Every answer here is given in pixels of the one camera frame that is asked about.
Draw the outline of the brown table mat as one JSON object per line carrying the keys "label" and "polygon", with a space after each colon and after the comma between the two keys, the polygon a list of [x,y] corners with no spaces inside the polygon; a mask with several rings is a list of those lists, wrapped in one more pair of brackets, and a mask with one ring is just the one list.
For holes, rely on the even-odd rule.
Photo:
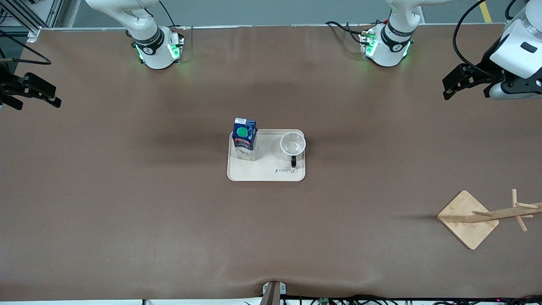
{"label": "brown table mat", "polygon": [[[436,218],[542,201],[542,99],[442,97],[451,26],[397,67],[325,26],[195,29],[180,64],[123,31],[43,31],[62,106],[0,110],[0,300],[542,294],[542,216],[468,250]],[[297,182],[227,176],[235,118],[304,133]]]}

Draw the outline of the wooden cup hanging rack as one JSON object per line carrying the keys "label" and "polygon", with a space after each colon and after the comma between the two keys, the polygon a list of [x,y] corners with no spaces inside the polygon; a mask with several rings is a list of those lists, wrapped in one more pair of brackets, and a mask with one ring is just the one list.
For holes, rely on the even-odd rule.
{"label": "wooden cup hanging rack", "polygon": [[488,210],[467,190],[460,191],[437,213],[436,218],[467,249],[476,249],[503,219],[515,219],[523,232],[527,227],[524,218],[542,214],[542,202],[524,203],[517,199],[517,189],[512,189],[512,205],[501,210]]}

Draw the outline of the yellow floor tape strip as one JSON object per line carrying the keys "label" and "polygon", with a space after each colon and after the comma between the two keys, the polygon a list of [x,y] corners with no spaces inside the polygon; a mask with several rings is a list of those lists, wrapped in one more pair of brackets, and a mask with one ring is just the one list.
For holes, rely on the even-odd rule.
{"label": "yellow floor tape strip", "polygon": [[478,0],[478,7],[480,8],[484,23],[493,23],[489,8],[485,2],[486,0]]}

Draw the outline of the blue white milk carton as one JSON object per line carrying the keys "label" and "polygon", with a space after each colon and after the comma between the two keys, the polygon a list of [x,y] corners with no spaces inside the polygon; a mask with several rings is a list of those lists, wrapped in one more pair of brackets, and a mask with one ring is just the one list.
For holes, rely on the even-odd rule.
{"label": "blue white milk carton", "polygon": [[235,118],[232,140],[237,158],[256,161],[256,139],[258,128],[255,120]]}

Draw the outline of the beige plastic tray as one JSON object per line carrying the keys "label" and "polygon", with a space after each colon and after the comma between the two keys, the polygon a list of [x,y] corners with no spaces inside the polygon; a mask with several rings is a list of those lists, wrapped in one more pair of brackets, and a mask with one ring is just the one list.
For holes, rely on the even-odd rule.
{"label": "beige plastic tray", "polygon": [[260,129],[257,135],[256,161],[239,159],[232,139],[229,139],[229,180],[236,182],[297,182],[306,175],[305,154],[291,167],[288,156],[282,152],[279,142],[286,133],[304,133],[298,129]]}

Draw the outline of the metal clamp bracket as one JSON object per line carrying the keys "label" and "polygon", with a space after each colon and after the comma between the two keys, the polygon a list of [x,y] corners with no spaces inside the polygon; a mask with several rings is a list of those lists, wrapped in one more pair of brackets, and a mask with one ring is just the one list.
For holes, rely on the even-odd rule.
{"label": "metal clamp bracket", "polygon": [[269,281],[263,285],[263,297],[259,305],[288,305],[287,284],[279,281]]}

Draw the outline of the white smiley cup black handle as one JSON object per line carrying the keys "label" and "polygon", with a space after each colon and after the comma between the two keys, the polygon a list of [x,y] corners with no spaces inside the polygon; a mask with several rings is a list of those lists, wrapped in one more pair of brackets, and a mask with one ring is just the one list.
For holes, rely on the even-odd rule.
{"label": "white smiley cup black handle", "polygon": [[299,160],[303,156],[306,146],[306,139],[301,131],[285,133],[279,141],[282,155],[291,168],[298,167]]}

